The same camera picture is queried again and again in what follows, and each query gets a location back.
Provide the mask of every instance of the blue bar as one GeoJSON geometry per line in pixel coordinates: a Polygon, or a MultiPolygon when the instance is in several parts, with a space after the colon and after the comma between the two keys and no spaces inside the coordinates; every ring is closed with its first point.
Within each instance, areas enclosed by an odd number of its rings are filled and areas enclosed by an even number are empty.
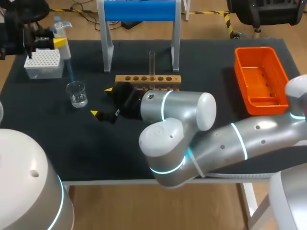
{"type": "Polygon", "coordinates": [[[106,21],[173,22],[175,1],[105,1],[106,21]]]}

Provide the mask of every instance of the orange plastic basket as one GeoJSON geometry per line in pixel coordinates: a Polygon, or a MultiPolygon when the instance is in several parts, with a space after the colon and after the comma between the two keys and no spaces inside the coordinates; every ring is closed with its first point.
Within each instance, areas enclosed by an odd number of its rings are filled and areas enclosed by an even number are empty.
{"type": "Polygon", "coordinates": [[[235,72],[246,109],[251,115],[282,114],[288,108],[287,75],[271,47],[235,50],[235,72]]]}

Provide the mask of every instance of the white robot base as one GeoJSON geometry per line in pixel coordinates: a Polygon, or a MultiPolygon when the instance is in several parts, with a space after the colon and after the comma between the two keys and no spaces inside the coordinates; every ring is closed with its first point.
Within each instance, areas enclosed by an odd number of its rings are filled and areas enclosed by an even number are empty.
{"type": "Polygon", "coordinates": [[[0,129],[0,230],[71,230],[72,202],[32,138],[0,129]]]}

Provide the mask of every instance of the test tube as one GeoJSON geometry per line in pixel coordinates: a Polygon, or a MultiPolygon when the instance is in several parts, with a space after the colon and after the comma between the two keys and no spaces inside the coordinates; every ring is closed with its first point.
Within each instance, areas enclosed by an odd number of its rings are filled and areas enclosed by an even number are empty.
{"type": "MultiPolygon", "coordinates": [[[[154,70],[155,70],[155,52],[150,51],[149,52],[149,79],[150,81],[154,81],[154,70]]],[[[154,84],[149,84],[149,89],[154,89],[154,84]]]]}

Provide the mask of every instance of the table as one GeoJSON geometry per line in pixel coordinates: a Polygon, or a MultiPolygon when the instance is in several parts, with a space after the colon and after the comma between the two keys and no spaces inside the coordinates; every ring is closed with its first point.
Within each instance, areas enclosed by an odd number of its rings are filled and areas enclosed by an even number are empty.
{"type": "MultiPolygon", "coordinates": [[[[70,41],[75,78],[87,86],[88,105],[82,109],[74,109],[65,94],[66,71],[62,79],[30,80],[23,68],[25,57],[17,57],[0,96],[5,111],[0,128],[15,129],[35,139],[68,185],[154,183],[138,145],[139,134],[148,124],[123,117],[114,125],[101,123],[90,110],[113,108],[104,89],[112,87],[116,74],[148,74],[149,51],[156,51],[156,74],[173,74],[169,45],[169,41],[115,41],[112,71],[104,73],[100,41],[70,41]]],[[[209,92],[215,97],[213,128],[249,116],[234,73],[234,50],[240,46],[271,46],[288,78],[299,75],[283,40],[181,41],[180,90],[209,92]]],[[[307,162],[305,152],[304,147],[283,149],[215,173],[275,173],[307,162]]],[[[237,180],[191,181],[210,182],[237,180]]]]}

